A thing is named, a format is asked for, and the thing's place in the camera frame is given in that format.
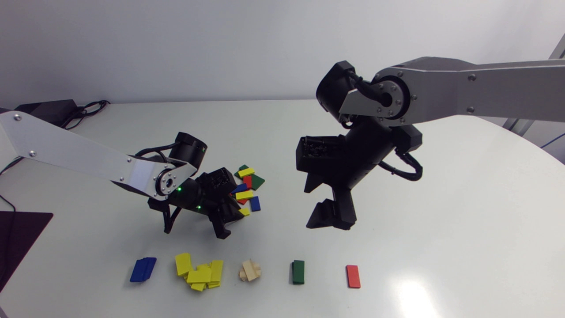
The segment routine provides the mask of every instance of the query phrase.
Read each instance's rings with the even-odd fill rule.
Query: pile of yellow blocks
[[[206,287],[209,289],[220,287],[221,270],[224,266],[224,261],[213,260],[209,264],[196,266],[196,270],[194,270],[190,262],[190,254],[182,253],[175,256],[175,262],[177,275],[184,278],[188,285],[190,285],[190,288],[203,291]]]

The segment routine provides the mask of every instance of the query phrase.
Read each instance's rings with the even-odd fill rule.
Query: yellow block
[[[254,173],[255,173],[255,170],[253,168],[243,169],[243,170],[240,170],[238,172],[238,174],[240,175],[241,178],[245,177],[246,175],[251,175],[251,174],[254,174]]]
[[[243,208],[240,209],[241,214],[243,214],[244,216],[248,216],[249,214],[251,214],[251,212],[249,212],[249,208]]]
[[[192,264],[190,263],[190,254],[182,253],[175,256],[175,262],[177,264],[177,275],[186,276],[188,272],[194,270]]]
[[[186,278],[187,283],[209,283],[212,276],[212,270],[208,267],[203,267],[198,270],[191,270]]]
[[[221,270],[224,267],[224,261],[222,260],[213,260],[212,266],[212,275],[210,276],[211,282],[220,282],[221,281]]]
[[[253,197],[253,191],[243,191],[236,193],[236,200],[244,200],[244,199],[251,199]]]
[[[220,282],[212,282],[212,283],[208,283],[208,288],[212,289],[212,288],[216,288],[216,287],[220,287],[221,283]]]
[[[190,286],[190,288],[198,291],[203,291],[206,288],[206,283],[194,283]]]

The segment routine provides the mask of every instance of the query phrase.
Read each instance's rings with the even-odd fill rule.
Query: black cable
[[[16,207],[12,204],[12,202],[6,200],[5,197],[3,197],[2,195],[0,195],[0,199],[4,200],[4,202],[6,202],[7,204],[9,204],[12,207],[12,210],[14,210],[14,212],[16,212]]]
[[[418,161],[413,156],[411,156],[409,153],[400,153],[399,151],[396,151],[396,155],[402,161],[404,161],[406,164],[413,167],[416,170],[416,172],[410,173],[410,172],[398,170],[395,167],[387,164],[384,161],[379,162],[379,167],[381,167],[381,168],[385,169],[386,171],[389,171],[392,174],[395,174],[395,175],[397,175],[401,178],[404,178],[406,180],[410,180],[410,181],[420,180],[420,178],[422,177],[422,173],[423,173],[424,168],[418,163]]]
[[[383,106],[385,104],[390,105],[390,103],[383,99],[382,95],[377,93],[377,90],[371,87],[371,83],[364,81],[361,76],[355,74],[353,71],[348,71],[347,75],[349,75],[349,77],[351,77],[355,81],[353,87],[355,87],[363,96],[369,98],[370,100],[377,101]]]
[[[102,111],[102,109],[104,109],[108,104],[111,104],[109,101],[107,100],[101,100],[101,101],[96,101],[96,102],[90,102],[88,104],[86,104],[86,106],[83,107],[78,107],[77,111],[75,113],[73,113],[62,125],[61,128],[65,129],[65,130],[71,130],[73,128],[75,128],[76,126],[78,126],[82,120],[86,117],[90,117],[90,116],[94,116],[96,114],[98,114],[100,111]],[[95,105],[99,105],[99,107],[91,112],[88,112],[87,109],[95,106]],[[73,120],[78,119],[79,122],[77,122],[76,124],[74,124],[71,127],[67,127],[67,125],[69,125]]]
[[[74,124],[74,125],[71,126],[71,127],[65,127],[64,129],[65,129],[65,130],[71,130],[71,129],[75,128],[75,127],[78,126],[78,125],[82,122],[82,120],[85,119],[85,118],[86,118],[86,117],[81,117],[81,118],[79,119],[79,121],[78,121],[76,124]]]
[[[155,148],[145,148],[145,149],[142,149],[142,150],[138,151],[138,152],[136,153],[136,156],[143,156],[143,155],[148,154],[148,153],[150,153],[150,152],[157,152],[157,151],[168,150],[168,149],[171,149],[171,148],[173,148],[174,146],[176,146],[176,145],[178,145],[178,144],[179,144],[178,142],[175,142],[175,143],[172,143],[172,144],[166,145],[166,146],[155,147]]]
[[[547,144],[545,144],[545,145],[541,146],[540,148],[544,148],[545,146],[547,146],[547,145],[551,144],[552,142],[556,141],[557,139],[559,139],[559,138],[561,138],[561,137],[563,137],[563,136],[565,136],[565,134],[561,134],[561,135],[559,135],[559,136],[555,137],[555,138],[554,138],[554,139],[552,139],[552,140],[551,140],[550,142],[548,142]]]
[[[0,171],[0,175],[4,174],[4,172],[8,171],[9,168],[17,165],[24,157],[16,157],[12,162],[10,162],[2,171]]]
[[[0,198],[2,200],[4,200],[7,204],[9,204],[12,207],[12,219],[10,221],[10,226],[8,228],[8,236],[6,238],[6,250],[4,252],[4,258],[3,258],[3,263],[4,263],[4,267],[2,268],[2,273],[0,273],[0,281],[4,280],[4,275],[6,275],[6,270],[8,269],[8,250],[10,247],[10,238],[12,237],[12,230],[14,228],[14,223],[16,220],[16,213],[17,213],[17,209],[16,206],[12,204],[12,202],[6,200],[5,197],[3,197],[2,195],[0,195]]]

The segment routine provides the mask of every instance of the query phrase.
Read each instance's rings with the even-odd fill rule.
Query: white wall
[[[314,98],[343,59],[367,78],[425,55],[546,59],[564,9],[560,0],[1,0],[0,106]]]

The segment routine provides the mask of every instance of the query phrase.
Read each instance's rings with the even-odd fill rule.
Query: black mat
[[[14,218],[12,211],[0,211],[0,291],[52,217],[53,213],[16,212]]]

